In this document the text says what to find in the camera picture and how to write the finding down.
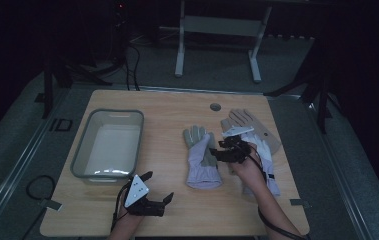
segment forearm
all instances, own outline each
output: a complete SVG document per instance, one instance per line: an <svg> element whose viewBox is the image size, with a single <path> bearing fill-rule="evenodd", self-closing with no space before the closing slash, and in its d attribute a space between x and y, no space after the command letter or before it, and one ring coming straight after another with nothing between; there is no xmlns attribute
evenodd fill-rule
<svg viewBox="0 0 379 240"><path fill-rule="evenodd" d="M261 189L260 187L259 190L256 190L254 192L254 195L258 203L258 209L264 218L267 219L267 221L289 233L301 236L301 233L292 224L292 222L283 212L282 208L268 189ZM267 225L265 227L270 239L289 239L282 234L270 229Z"/></svg>
<svg viewBox="0 0 379 240"><path fill-rule="evenodd" d="M254 152L251 153L251 157L253 158L251 160L257 160L258 162L260 162L260 159ZM282 208L276 201L273 194L268 189L264 178L262 176L260 177L260 175L257 175L257 177L254 178L256 180L252 181L252 175L250 176L251 177L249 177L248 179L245 176L244 178L242 178L242 180L249 182L249 187L254 193L255 199L257 200L258 209L264 216L264 218L272 225L280 229L283 229L284 231L301 236L298 229L296 229L296 227L292 224L292 222L289 220L289 218L286 216L286 214L283 212ZM266 230L270 239L289 239L281 233L270 229L267 225Z"/></svg>
<svg viewBox="0 0 379 240"><path fill-rule="evenodd" d="M118 221L108 240L129 240L136 232L139 223L139 221Z"/></svg>

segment dark background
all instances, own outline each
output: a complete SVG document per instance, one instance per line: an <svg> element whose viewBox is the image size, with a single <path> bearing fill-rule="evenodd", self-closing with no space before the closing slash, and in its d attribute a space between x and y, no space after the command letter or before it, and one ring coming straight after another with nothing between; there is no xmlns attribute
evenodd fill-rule
<svg viewBox="0 0 379 240"><path fill-rule="evenodd" d="M279 4L273 8L267 34L320 40L334 70L331 90L379 178L379 1L333 2L337 7L317 4L321 1ZM129 23L154 41L159 25L178 26L179 1L124 3ZM46 54L42 39L49 39L58 52L79 63L91 64L105 52L100 45L90 45L94 41L89 39L105 34L116 21L110 6L110 1L0 0L0 120L25 85L42 71ZM194 2L189 11L203 14L204 6ZM216 9L217 16L258 17L253 8L233 2ZM322 60L315 56L305 61L326 62Z"/></svg>

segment glass baking tray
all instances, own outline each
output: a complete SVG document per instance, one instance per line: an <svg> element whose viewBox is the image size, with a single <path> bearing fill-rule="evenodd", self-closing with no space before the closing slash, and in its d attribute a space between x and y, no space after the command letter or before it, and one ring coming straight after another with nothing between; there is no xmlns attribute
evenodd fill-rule
<svg viewBox="0 0 379 240"><path fill-rule="evenodd" d="M117 182L135 171L144 116L138 110L97 109L88 118L71 172L91 182Z"/></svg>

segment human arm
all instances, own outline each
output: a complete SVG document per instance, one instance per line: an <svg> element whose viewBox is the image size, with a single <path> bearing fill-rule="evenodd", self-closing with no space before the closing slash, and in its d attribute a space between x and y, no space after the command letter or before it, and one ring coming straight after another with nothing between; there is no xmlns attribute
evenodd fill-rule
<svg viewBox="0 0 379 240"><path fill-rule="evenodd" d="M124 195L121 196L120 211L118 213L118 221L115 224L108 240L128 240L136 232L139 224L143 221L145 216L136 216L127 212L123 206Z"/></svg>
<svg viewBox="0 0 379 240"><path fill-rule="evenodd" d="M258 164L261 162L256 154L256 151L251 151L250 156L252 159L247 159L242 163L230 163L230 166L240 177L242 182L249 187L249 189L251 189L257 201L260 212L272 225L294 235L302 236L283 212L273 194L268 189L261 171L258 169L254 161L252 161L255 160ZM266 231L269 238L272 240L290 239L279 232L272 230L267 225Z"/></svg>

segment gray glove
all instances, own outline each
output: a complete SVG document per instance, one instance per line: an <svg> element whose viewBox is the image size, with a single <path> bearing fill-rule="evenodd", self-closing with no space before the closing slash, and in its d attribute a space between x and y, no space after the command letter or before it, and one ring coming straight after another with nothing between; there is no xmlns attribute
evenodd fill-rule
<svg viewBox="0 0 379 240"><path fill-rule="evenodd" d="M255 134L268 143L271 154L279 150L280 141L247 109L232 109L229 113L229 118L221 121L223 132L232 126L253 127Z"/></svg>
<svg viewBox="0 0 379 240"><path fill-rule="evenodd" d="M214 134L194 125L183 131L183 137L189 149L189 174L186 184L197 189L219 187L222 181L217 170L217 159L209 150L215 148Z"/></svg>

